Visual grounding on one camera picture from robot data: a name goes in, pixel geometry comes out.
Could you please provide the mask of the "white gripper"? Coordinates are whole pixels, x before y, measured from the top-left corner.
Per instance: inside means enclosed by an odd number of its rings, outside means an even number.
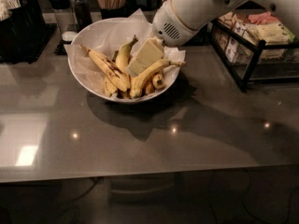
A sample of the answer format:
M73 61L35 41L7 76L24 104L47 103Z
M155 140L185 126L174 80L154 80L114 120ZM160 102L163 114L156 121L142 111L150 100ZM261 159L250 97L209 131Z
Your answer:
M167 0L156 12L152 32L159 38L148 38L131 59L126 72L136 77L164 56L164 43L168 47L180 47L192 39L199 28L193 29L177 13L173 0Z

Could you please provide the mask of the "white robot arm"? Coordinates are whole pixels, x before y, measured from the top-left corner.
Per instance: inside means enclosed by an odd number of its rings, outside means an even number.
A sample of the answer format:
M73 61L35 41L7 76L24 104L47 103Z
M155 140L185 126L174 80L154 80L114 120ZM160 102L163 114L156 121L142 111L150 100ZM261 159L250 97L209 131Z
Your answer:
M299 0L166 0L153 18L151 31L168 47L179 47L210 21L248 1L272 12L294 34L299 34Z

